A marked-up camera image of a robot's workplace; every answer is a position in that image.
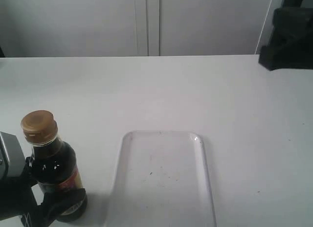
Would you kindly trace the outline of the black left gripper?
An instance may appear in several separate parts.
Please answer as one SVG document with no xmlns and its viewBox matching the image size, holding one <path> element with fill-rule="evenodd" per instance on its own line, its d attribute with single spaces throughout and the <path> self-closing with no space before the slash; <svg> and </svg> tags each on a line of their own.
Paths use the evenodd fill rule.
<svg viewBox="0 0 313 227">
<path fill-rule="evenodd" d="M 18 177 L 0 180 L 0 219 L 19 216 L 23 227 L 48 227 L 55 220 L 69 223 L 78 220 L 86 211 L 88 197 L 84 188 L 65 192 L 45 193 L 38 205 L 32 187 L 38 182 L 29 170 L 30 157 L 25 159 Z M 69 215 L 62 214 L 77 204 L 81 206 Z"/>
</svg>

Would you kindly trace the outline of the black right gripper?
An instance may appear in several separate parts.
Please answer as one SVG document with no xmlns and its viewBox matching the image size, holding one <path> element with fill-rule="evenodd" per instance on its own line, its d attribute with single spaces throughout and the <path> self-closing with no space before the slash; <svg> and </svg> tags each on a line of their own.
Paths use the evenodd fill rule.
<svg viewBox="0 0 313 227">
<path fill-rule="evenodd" d="M 313 68 L 313 9 L 274 10 L 273 34 L 260 51 L 258 63 L 269 71 Z"/>
</svg>

